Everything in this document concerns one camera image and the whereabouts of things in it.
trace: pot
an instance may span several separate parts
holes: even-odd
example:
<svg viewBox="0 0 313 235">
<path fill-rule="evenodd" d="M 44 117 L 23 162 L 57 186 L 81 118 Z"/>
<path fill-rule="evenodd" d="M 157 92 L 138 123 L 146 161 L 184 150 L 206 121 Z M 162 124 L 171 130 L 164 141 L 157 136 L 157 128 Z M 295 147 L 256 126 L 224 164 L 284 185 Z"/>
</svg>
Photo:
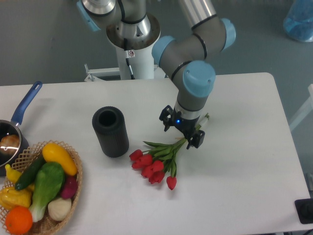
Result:
<svg viewBox="0 0 313 235">
<path fill-rule="evenodd" d="M 33 84 L 16 108 L 11 121 L 0 120 L 0 176 L 6 175 L 5 165 L 14 163 L 19 154 L 29 147 L 27 140 L 19 129 L 19 125 L 22 123 L 26 108 L 42 85 L 40 81 Z"/>
</svg>

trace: red radish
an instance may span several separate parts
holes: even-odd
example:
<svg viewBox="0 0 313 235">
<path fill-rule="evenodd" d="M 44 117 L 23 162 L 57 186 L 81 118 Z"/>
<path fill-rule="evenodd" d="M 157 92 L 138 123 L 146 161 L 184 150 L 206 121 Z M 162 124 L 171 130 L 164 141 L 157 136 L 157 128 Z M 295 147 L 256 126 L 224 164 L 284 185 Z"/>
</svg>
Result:
<svg viewBox="0 0 313 235">
<path fill-rule="evenodd" d="M 63 189 L 60 192 L 60 196 L 63 199 L 68 199 L 71 198 L 72 196 L 75 195 L 78 189 L 78 184 L 76 181 L 76 178 L 73 176 L 67 176 Z"/>
</svg>

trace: blue joint cap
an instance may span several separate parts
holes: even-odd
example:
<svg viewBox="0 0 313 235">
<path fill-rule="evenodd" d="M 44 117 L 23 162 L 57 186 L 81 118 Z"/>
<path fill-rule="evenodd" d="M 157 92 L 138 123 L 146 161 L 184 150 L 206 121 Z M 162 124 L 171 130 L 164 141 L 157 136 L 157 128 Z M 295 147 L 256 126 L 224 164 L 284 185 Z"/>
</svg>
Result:
<svg viewBox="0 0 313 235">
<path fill-rule="evenodd" d="M 152 56 L 158 66 L 160 66 L 161 57 L 166 47 L 174 40 L 175 38 L 172 36 L 164 36 L 154 44 L 152 48 Z"/>
<path fill-rule="evenodd" d="M 232 22 L 230 22 L 229 19 L 223 18 L 221 19 L 221 21 L 224 23 L 225 25 L 225 29 L 226 29 L 226 42 L 225 42 L 225 46 L 223 48 L 226 49 L 228 47 L 230 47 L 236 40 L 236 29 L 235 26 L 232 24 Z"/>
<path fill-rule="evenodd" d="M 79 12 L 81 13 L 82 17 L 84 18 L 84 21 L 87 23 L 88 27 L 92 30 L 92 32 L 96 32 L 101 30 L 95 22 L 91 19 L 91 17 L 88 15 L 86 10 L 84 9 L 82 3 L 80 1 L 77 2 L 76 4 Z"/>
<path fill-rule="evenodd" d="M 215 71 L 210 64 L 195 60 L 186 66 L 182 82 L 190 94 L 198 98 L 205 98 L 213 89 L 215 76 Z"/>
</svg>

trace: fake vegetable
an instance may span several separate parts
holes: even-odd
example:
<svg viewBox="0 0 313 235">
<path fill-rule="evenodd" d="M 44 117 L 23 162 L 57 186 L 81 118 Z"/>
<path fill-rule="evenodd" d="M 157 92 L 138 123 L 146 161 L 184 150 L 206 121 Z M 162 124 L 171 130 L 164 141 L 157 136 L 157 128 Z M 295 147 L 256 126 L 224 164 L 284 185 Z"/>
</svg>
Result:
<svg viewBox="0 0 313 235">
<path fill-rule="evenodd" d="M 5 218 L 5 225 L 11 234 L 25 234 L 33 226 L 30 211 L 25 207 L 15 207 Z"/>
<path fill-rule="evenodd" d="M 10 205 L 10 204 L 7 204 L 7 203 L 3 202 L 3 201 L 1 200 L 1 198 L 2 198 L 2 195 L 3 195 L 4 193 L 6 193 L 6 191 L 9 190 L 10 188 L 11 188 L 11 189 L 14 189 L 14 187 L 7 187 L 7 188 L 3 188 L 3 189 L 0 191 L 0 205 L 1 205 L 3 208 L 7 209 L 8 211 L 12 210 L 14 207 L 13 207 L 12 205 Z"/>
<path fill-rule="evenodd" d="M 17 135 L 5 136 L 0 141 L 0 153 L 13 156 L 20 145 L 20 137 Z"/>
<path fill-rule="evenodd" d="M 58 194 L 64 180 L 64 171 L 59 163 L 46 163 L 39 170 L 35 180 L 33 204 L 29 208 L 33 222 L 43 218 L 48 203 Z"/>
<path fill-rule="evenodd" d="M 17 180 L 19 179 L 19 177 L 22 175 L 21 172 L 12 169 L 10 164 L 5 165 L 5 170 L 6 170 L 6 177 L 8 178 L 9 181 L 11 181 L 12 183 L 16 183 Z M 34 184 L 30 184 L 27 189 L 31 190 L 32 192 L 35 189 L 35 185 Z"/>
<path fill-rule="evenodd" d="M 6 187 L 0 191 L 0 201 L 8 205 L 11 210 L 16 206 L 29 208 L 31 203 L 31 192 L 27 189 L 17 191 L 14 187 Z"/>
<path fill-rule="evenodd" d="M 77 173 L 77 166 L 73 158 L 62 146 L 56 143 L 47 143 L 43 147 L 43 156 L 47 163 L 59 163 L 67 175 L 74 176 Z"/>
<path fill-rule="evenodd" d="M 17 182 L 15 183 L 16 190 L 22 190 L 35 181 L 36 175 L 40 168 L 45 164 L 45 160 L 40 155 L 35 161 L 33 161 L 28 168 L 21 174 Z"/>
<path fill-rule="evenodd" d="M 72 196 L 75 195 L 78 189 L 78 184 L 76 181 L 76 178 L 73 176 L 68 176 L 65 180 L 63 189 L 60 192 L 60 196 L 63 199 L 68 199 L 71 198 Z"/>
<path fill-rule="evenodd" d="M 48 212 L 52 219 L 61 221 L 65 219 L 72 207 L 71 199 L 58 198 L 48 204 Z"/>
</svg>

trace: green cucumber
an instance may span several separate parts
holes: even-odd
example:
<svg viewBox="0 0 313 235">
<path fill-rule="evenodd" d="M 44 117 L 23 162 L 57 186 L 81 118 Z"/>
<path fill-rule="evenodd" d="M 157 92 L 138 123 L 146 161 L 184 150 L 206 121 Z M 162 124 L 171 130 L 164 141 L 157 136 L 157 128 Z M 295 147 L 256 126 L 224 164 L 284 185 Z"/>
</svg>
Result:
<svg viewBox="0 0 313 235">
<path fill-rule="evenodd" d="M 33 161 L 15 183 L 15 190 L 22 190 L 24 188 L 27 188 L 31 183 L 33 183 L 35 181 L 38 171 L 45 163 L 46 162 L 42 155 L 40 155 L 35 161 Z"/>
</svg>

